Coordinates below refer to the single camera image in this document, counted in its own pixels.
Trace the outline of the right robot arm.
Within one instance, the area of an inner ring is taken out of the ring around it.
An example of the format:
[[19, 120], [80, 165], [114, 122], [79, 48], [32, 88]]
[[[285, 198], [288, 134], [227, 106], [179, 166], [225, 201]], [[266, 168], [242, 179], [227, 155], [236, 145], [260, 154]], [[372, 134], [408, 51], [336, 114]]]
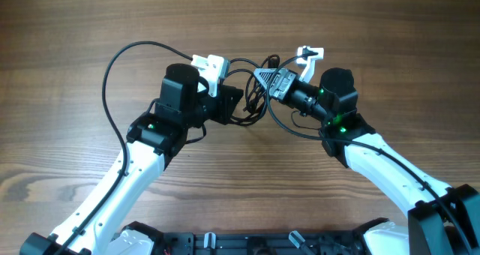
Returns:
[[393, 150], [357, 112], [350, 70], [331, 68], [319, 86], [286, 68], [254, 72], [267, 98], [318, 120], [314, 138], [345, 167], [374, 183], [406, 215], [405, 227], [380, 218], [361, 228], [366, 254], [478, 254], [479, 192], [453, 188]]

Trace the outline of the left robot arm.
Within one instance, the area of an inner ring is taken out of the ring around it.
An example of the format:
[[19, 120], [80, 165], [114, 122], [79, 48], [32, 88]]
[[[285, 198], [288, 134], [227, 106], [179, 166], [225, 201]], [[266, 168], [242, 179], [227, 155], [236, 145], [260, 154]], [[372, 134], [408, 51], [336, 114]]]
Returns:
[[143, 223], [121, 223], [143, 191], [188, 143], [190, 128], [212, 120], [226, 124], [243, 95], [223, 85], [219, 64], [171, 64], [160, 95], [128, 128], [118, 160], [80, 207], [47, 237], [32, 233], [21, 254], [153, 254], [162, 232]]

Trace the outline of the black base frame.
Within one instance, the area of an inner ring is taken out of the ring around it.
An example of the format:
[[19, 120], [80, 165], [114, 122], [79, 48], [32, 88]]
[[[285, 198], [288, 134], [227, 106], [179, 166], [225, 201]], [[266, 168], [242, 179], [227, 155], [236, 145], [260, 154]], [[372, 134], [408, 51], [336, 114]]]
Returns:
[[385, 218], [353, 230], [260, 234], [161, 232], [133, 222], [116, 233], [107, 254], [408, 254], [407, 228]]

